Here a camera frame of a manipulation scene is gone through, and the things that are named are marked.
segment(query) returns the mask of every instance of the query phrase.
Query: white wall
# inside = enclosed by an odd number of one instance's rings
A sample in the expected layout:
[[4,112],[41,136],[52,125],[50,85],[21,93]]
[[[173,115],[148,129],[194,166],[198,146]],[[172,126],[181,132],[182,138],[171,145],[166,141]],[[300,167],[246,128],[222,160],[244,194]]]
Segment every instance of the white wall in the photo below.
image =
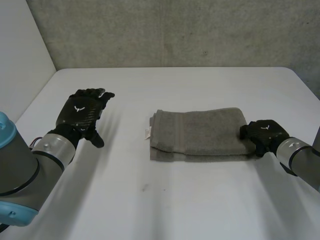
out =
[[56,72],[25,0],[0,0],[0,111],[16,122]]

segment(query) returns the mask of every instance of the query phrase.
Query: gray towel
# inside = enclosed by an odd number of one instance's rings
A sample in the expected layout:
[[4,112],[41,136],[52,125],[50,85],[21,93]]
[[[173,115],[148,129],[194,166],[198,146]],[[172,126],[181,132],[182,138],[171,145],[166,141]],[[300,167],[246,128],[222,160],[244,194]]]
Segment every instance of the gray towel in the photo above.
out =
[[150,118],[150,159],[163,162],[244,161],[255,151],[239,139],[246,120],[238,108],[210,111],[158,110]]

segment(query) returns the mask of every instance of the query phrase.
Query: towel tag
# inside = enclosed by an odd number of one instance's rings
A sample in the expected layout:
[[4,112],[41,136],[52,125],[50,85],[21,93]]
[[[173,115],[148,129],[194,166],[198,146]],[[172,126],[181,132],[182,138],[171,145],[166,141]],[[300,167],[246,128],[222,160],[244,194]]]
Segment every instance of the towel tag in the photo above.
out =
[[151,136],[151,126],[144,130],[144,140],[147,140]]

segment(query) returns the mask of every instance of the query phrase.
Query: table surface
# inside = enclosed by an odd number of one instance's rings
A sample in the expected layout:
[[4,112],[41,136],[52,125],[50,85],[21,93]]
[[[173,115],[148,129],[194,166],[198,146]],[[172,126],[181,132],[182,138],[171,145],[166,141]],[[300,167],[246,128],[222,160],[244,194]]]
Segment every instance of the table surface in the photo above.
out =
[[64,69],[17,122],[27,143],[55,126],[77,89],[115,93],[98,131],[105,147],[82,140],[39,215],[0,239],[315,240],[320,194],[267,153],[257,161],[154,162],[145,129],[162,109],[238,107],[247,122],[273,119],[309,144],[320,102],[282,67]]

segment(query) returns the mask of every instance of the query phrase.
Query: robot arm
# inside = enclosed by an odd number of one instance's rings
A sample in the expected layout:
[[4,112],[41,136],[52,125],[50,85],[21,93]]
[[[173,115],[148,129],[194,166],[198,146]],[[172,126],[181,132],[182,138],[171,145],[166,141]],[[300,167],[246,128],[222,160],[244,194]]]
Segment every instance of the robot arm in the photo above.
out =
[[256,155],[272,152],[283,169],[298,176],[320,192],[320,128],[313,145],[295,138],[273,120],[252,121],[240,128],[240,138],[249,138],[256,146]]
[[14,123],[0,112],[0,223],[20,227],[31,223],[73,160],[80,139],[97,148],[104,146],[96,121],[115,96],[104,92],[102,88],[87,89],[71,95],[56,128],[32,151]]

